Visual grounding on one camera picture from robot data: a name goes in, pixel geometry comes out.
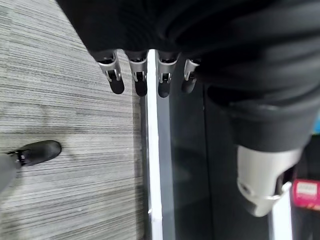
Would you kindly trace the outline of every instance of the robotic finger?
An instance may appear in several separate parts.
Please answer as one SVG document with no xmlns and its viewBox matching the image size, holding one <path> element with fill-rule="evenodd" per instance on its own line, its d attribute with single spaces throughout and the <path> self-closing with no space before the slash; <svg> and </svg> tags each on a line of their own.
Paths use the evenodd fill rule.
<svg viewBox="0 0 320 240">
<path fill-rule="evenodd" d="M 176 68 L 179 54 L 171 52 L 158 51 L 158 94 L 166 98 L 170 93 L 170 83 L 172 74 Z"/>
<path fill-rule="evenodd" d="M 147 94 L 147 72 L 148 51 L 132 52 L 126 51 L 126 55 L 129 58 L 129 64 L 131 68 L 132 80 L 135 86 L 135 92 L 138 96 L 144 97 Z"/>
<path fill-rule="evenodd" d="M 122 94 L 125 90 L 125 85 L 121 76 L 117 52 L 113 51 L 111 54 L 104 57 L 104 60 L 99 61 L 98 64 L 109 81 L 112 91 L 115 94 Z"/>
<path fill-rule="evenodd" d="M 184 65 L 184 80 L 182 82 L 181 90 L 184 93 L 191 93 L 196 85 L 197 78 L 195 76 L 196 67 L 200 64 L 199 60 L 187 59 Z"/>
</svg>

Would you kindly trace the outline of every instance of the striped carpet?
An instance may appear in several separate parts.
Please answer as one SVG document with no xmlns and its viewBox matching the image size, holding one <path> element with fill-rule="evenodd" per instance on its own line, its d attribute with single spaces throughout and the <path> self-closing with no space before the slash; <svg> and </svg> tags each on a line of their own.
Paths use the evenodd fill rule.
<svg viewBox="0 0 320 240">
<path fill-rule="evenodd" d="M 0 152 L 57 140 L 1 194 L 3 240 L 143 237 L 139 98 L 99 66 L 54 0 L 0 0 Z"/>
</svg>

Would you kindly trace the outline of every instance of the black panel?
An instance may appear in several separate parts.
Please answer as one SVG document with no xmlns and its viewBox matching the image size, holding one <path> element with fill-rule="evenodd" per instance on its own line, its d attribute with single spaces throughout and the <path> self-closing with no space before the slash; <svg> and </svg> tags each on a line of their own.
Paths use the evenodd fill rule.
<svg viewBox="0 0 320 240">
<path fill-rule="evenodd" d="M 237 156 L 228 118 L 205 97 L 205 120 L 215 240 L 269 240 L 268 217 L 250 215 L 240 203 Z"/>
<path fill-rule="evenodd" d="M 172 76 L 170 131 L 177 240 L 212 240 L 212 211 L 206 156 L 203 89 L 181 91 L 185 59 Z"/>
</svg>

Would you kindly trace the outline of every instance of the black shoe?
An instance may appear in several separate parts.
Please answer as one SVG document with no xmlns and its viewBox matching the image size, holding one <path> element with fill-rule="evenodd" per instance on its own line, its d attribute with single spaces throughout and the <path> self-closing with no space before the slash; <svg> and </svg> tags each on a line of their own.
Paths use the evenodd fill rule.
<svg viewBox="0 0 320 240">
<path fill-rule="evenodd" d="M 15 150 L 21 166 L 32 166 L 56 158 L 61 153 L 61 145 L 54 140 L 38 141 Z"/>
</svg>

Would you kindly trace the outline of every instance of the metal joint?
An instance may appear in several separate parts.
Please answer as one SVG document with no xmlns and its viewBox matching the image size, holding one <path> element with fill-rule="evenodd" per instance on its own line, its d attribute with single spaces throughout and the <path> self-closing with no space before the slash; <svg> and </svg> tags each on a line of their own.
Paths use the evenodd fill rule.
<svg viewBox="0 0 320 240">
<path fill-rule="evenodd" d="M 188 81 L 190 79 L 190 75 L 196 70 L 199 64 L 193 62 L 191 59 L 187 59 L 184 65 L 184 79 Z M 192 77 L 192 82 L 195 82 L 197 79 Z"/>
<path fill-rule="evenodd" d="M 135 82 L 147 80 L 147 72 L 148 72 L 148 62 L 147 58 L 142 61 L 129 61 L 132 79 Z"/>
<path fill-rule="evenodd" d="M 122 79 L 120 64 L 116 52 L 113 53 L 113 59 L 114 61 L 111 63 L 98 62 L 103 74 L 110 83 L 112 83 L 114 80 L 121 81 Z"/>
<path fill-rule="evenodd" d="M 158 80 L 159 80 L 159 83 L 162 84 L 164 82 L 164 80 L 166 80 L 168 84 L 171 82 L 172 73 L 174 72 L 174 70 L 176 68 L 177 61 L 178 61 L 178 59 L 176 59 L 173 62 L 162 62 L 158 58 Z"/>
</svg>

